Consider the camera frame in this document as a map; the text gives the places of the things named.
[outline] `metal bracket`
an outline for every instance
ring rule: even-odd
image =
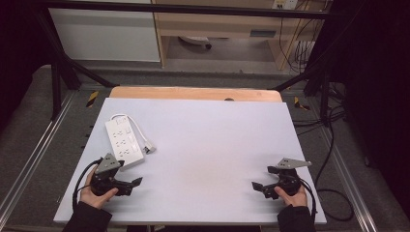
[[[114,156],[112,156],[110,153],[107,153],[105,155],[105,158],[102,160],[102,162],[99,164],[96,170],[96,174],[100,174],[105,171],[109,171],[115,168],[120,168],[122,165],[119,161],[117,161]]]
[[[311,166],[310,161],[283,158],[278,164],[277,169],[293,169],[297,167]]]

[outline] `hand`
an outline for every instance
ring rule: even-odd
[[[286,206],[293,205],[293,207],[307,206],[308,198],[304,186],[301,186],[296,194],[290,196],[281,187],[275,187],[275,192],[284,200]]]
[[[79,200],[100,210],[103,207],[103,204],[109,201],[109,199],[111,199],[118,192],[118,189],[113,188],[102,196],[95,195],[91,191],[91,187],[89,185],[96,169],[97,166],[95,166],[94,169],[88,173],[87,180],[85,181],[86,188],[82,189]]]

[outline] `floor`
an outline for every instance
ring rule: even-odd
[[[212,49],[207,50],[174,38],[167,66],[164,68],[158,67],[158,64],[105,64],[104,69],[99,69],[101,63],[91,62],[88,65],[95,69],[95,73],[122,85],[254,89],[272,88],[299,71],[278,71],[274,58],[266,52],[269,49],[263,41],[211,39],[211,43]],[[23,103],[16,110],[10,124],[1,132],[0,163],[6,165],[0,170],[0,174],[7,178],[0,179],[0,199],[10,200],[3,202],[0,208],[1,222],[7,222],[2,231],[61,231],[62,225],[52,221],[59,198],[66,190],[103,99],[109,94],[109,89],[99,86],[86,76],[82,75],[80,78],[84,84],[79,91],[63,90],[66,101],[70,100],[69,107],[64,111],[64,120],[59,124],[50,124],[50,73],[47,67],[38,70]],[[305,124],[317,119],[318,98],[305,98],[302,92],[304,85],[304,82],[300,82],[281,93],[283,100],[288,103],[295,124]],[[334,84],[332,87],[343,93],[342,86]],[[92,107],[85,107],[94,91],[99,91],[99,96]],[[295,97],[299,99],[296,106]],[[339,104],[340,100],[334,99],[331,100],[330,107]],[[48,132],[49,126],[56,127],[56,133],[47,134],[50,140],[39,147],[39,141],[44,132]],[[339,221],[329,217],[328,223],[317,225],[317,229],[410,231],[408,218],[395,202],[379,171],[366,167],[363,148],[348,117],[335,121],[333,129],[333,155],[324,168],[319,187],[356,195],[362,201],[351,201],[356,207],[356,216],[352,219]],[[312,177],[316,177],[329,153],[330,130],[314,126],[299,127],[296,132],[307,160],[317,163],[309,169]],[[25,178],[20,178],[26,163],[34,164],[33,169],[23,173],[27,175]],[[343,168],[348,170],[347,177]],[[349,183],[346,184],[346,179],[353,181],[353,188]],[[13,195],[10,189],[17,189],[20,194]],[[350,214],[347,201],[337,194],[323,192],[319,200],[331,216],[346,218]],[[360,217],[363,212],[366,213],[366,218]],[[375,227],[365,228],[363,223]],[[263,230],[278,231],[275,226],[264,226]],[[125,227],[113,225],[108,231],[125,231]]]

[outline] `white cabinet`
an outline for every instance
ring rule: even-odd
[[[74,60],[160,61],[152,13],[65,9],[50,13],[66,53]]]

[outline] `metal rail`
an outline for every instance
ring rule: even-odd
[[[28,185],[31,177],[36,171],[37,166],[42,160],[42,157],[46,149],[48,148],[48,145],[50,144],[54,134],[57,132],[58,128],[63,122],[63,119],[66,116],[71,106],[71,103],[72,103],[72,100],[75,94],[76,94],[76,91],[71,91],[65,97],[60,114],[58,114],[58,116],[56,117],[54,121],[51,121],[48,124],[48,127],[45,130],[42,138],[40,139],[36,148],[32,152],[30,158],[28,159],[28,161],[22,168],[20,174],[15,180],[15,183],[10,188],[7,196],[4,198],[3,202],[1,203],[0,205],[0,231],[2,231],[3,227],[6,225],[6,222],[9,219],[10,215],[12,214],[12,211],[15,208],[15,205],[20,199],[22,193],[24,192],[24,189]]]
[[[46,8],[74,9],[92,11],[115,12],[148,12],[148,13],[175,13],[175,14],[202,14],[202,15],[243,15],[262,17],[284,18],[312,18],[332,19],[340,18],[342,14],[327,12],[306,12],[293,10],[233,8],[213,6],[168,5],[168,4],[143,4],[143,3],[117,3],[117,2],[90,2],[69,0],[39,0],[35,2]]]
[[[307,100],[309,102],[309,105],[312,106],[312,111],[315,116],[319,117],[319,106],[317,105],[317,102],[312,100],[311,98],[308,98]],[[330,146],[332,139],[330,130],[328,128],[322,127],[322,133],[326,139],[326,143],[328,144],[328,146]],[[362,198],[362,195],[358,187],[356,186],[355,180],[350,174],[350,171],[347,168],[336,143],[333,147],[332,159],[335,164],[337,174],[340,177],[344,190],[346,191],[346,195],[353,205],[353,209],[356,213],[356,218],[361,225],[362,230],[365,232],[376,232],[376,224],[374,223],[373,218],[368,211],[367,205]]]

